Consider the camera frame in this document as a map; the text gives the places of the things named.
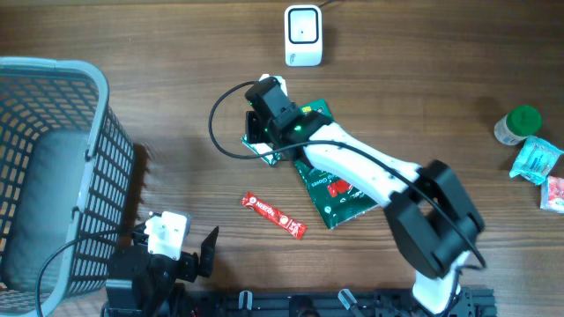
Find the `small bottle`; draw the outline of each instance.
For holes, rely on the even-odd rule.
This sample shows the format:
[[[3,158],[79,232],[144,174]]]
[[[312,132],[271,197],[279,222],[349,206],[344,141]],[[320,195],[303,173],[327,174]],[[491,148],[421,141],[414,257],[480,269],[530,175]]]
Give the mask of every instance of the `small bottle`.
[[[523,105],[513,109],[495,123],[493,133],[501,143],[516,145],[535,134],[543,124],[537,109]]]

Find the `white device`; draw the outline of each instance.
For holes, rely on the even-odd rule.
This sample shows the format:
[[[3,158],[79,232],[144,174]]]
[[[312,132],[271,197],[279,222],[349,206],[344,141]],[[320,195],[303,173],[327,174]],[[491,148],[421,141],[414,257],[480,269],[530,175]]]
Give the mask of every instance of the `white device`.
[[[149,235],[147,249],[150,254],[163,254],[178,261],[182,243],[190,229],[189,216],[165,211],[145,222],[144,233]]]
[[[319,7],[292,5],[284,12],[286,65],[317,66],[323,55],[323,23]]]

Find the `blue snack package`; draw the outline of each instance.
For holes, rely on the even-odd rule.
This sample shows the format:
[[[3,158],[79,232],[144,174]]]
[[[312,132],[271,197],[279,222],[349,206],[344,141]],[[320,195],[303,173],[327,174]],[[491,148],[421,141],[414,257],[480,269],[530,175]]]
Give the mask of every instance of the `blue snack package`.
[[[513,163],[509,177],[523,176],[535,185],[542,184],[564,153],[556,146],[536,136],[529,136]]]

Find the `cable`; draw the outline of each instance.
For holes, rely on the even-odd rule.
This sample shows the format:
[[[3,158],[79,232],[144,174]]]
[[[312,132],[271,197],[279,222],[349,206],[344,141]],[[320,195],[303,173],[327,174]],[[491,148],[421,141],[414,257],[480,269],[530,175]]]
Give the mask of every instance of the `cable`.
[[[66,250],[69,247],[72,247],[74,245],[77,245],[78,243],[85,241],[85,240],[89,240],[92,238],[97,238],[100,236],[104,236],[104,235],[108,235],[108,234],[114,234],[114,233],[118,233],[118,234],[125,234],[127,232],[121,232],[119,230],[108,230],[108,231],[104,231],[104,232],[95,232],[95,233],[90,233],[87,234],[79,239],[74,239],[72,241],[69,241],[65,244],[63,244],[62,246],[60,246],[52,255],[49,256],[49,258],[47,258],[47,260],[45,260],[45,262],[43,263],[43,266],[41,266],[41,269],[39,271],[39,275],[37,276],[37,282],[35,283],[35,310],[37,311],[37,315],[39,317],[43,317],[43,312],[41,310],[41,296],[40,296],[40,291],[41,291],[41,278],[43,277],[43,274],[45,273],[45,270],[47,269],[47,266],[60,254],[62,253],[64,250]]]
[[[325,1],[324,3],[317,5],[317,7],[318,7],[319,9],[321,9],[321,8],[324,7],[325,5],[334,3],[335,1],[336,1],[336,0],[327,0],[327,1]]]
[[[449,297],[449,301],[447,302],[447,305],[445,306],[444,310],[442,311],[442,313],[438,313],[435,316],[439,316],[439,317],[449,317],[450,316],[450,312],[452,311],[452,309],[455,307],[458,295],[456,294],[456,290],[458,289],[458,281],[460,280],[460,276],[463,274],[463,269],[471,269],[471,270],[482,270],[484,269],[484,267],[479,267],[476,265],[462,265],[459,266],[455,269],[456,275],[455,275],[455,280],[454,283],[452,284],[452,289],[450,290],[450,297]]]
[[[347,149],[349,151],[353,151],[357,154],[360,154],[364,158],[372,161],[373,163],[375,163],[376,165],[381,167],[384,171],[390,173],[392,176],[401,180],[405,185],[407,185],[407,187],[409,187],[411,190],[413,190],[418,195],[420,195],[423,199],[425,199],[441,215],[441,217],[443,217],[447,221],[447,223],[452,227],[452,229],[456,232],[456,234],[458,234],[458,236],[460,236],[460,238],[464,241],[464,244],[476,256],[480,265],[482,266],[479,269],[485,269],[487,267],[486,259],[484,259],[482,254],[476,248],[476,246],[474,246],[474,244],[468,239],[468,237],[460,230],[460,228],[458,228],[458,226],[452,221],[452,219],[450,219],[447,216],[447,214],[442,210],[441,207],[439,207],[439,205],[432,198],[427,196],[423,191],[421,191],[419,188],[417,188],[417,186],[415,186],[415,184],[413,184],[411,181],[406,179],[401,173],[396,171],[394,168],[387,166],[386,164],[381,162],[381,160],[373,157],[372,155],[364,152],[363,150],[357,149],[354,146],[351,146],[351,145],[343,143],[343,142],[337,142],[337,141],[331,141],[331,140],[317,140],[317,141],[302,142],[302,143],[298,143],[298,144],[291,144],[291,145],[287,145],[287,146],[278,148],[278,149],[273,150],[273,151],[269,151],[269,152],[262,153],[262,154],[255,154],[255,155],[234,154],[234,153],[227,151],[224,148],[222,148],[221,145],[219,145],[218,141],[216,140],[215,136],[213,135],[212,122],[213,122],[213,115],[215,114],[216,109],[218,108],[221,101],[223,101],[231,93],[235,92],[238,89],[241,89],[244,86],[253,85],[255,83],[257,83],[257,82],[256,81],[249,81],[249,82],[245,82],[245,83],[239,84],[239,85],[231,88],[230,90],[225,92],[223,95],[221,95],[221,97],[219,97],[219,99],[215,102],[215,104],[211,108],[210,118],[208,119],[208,132],[210,134],[211,142],[213,143],[213,145],[215,145],[215,147],[220,152],[222,152],[223,154],[227,155],[228,157],[234,158],[234,159],[259,159],[259,158],[265,157],[267,155],[274,155],[276,153],[288,151],[288,150],[295,149],[295,148],[300,148],[300,147],[303,147],[303,146],[321,145],[322,144],[322,145],[334,145],[334,146],[337,146],[338,148]]]

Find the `gray plastic basket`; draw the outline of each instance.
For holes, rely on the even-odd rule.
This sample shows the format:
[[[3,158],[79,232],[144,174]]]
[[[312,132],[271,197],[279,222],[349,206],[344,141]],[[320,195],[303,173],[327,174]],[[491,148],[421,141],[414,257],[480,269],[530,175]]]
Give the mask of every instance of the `gray plastic basket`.
[[[0,316],[35,316],[34,285],[66,241],[117,229],[133,144],[108,106],[108,81],[80,61],[0,58]],[[55,259],[42,309],[99,290],[117,235]]]

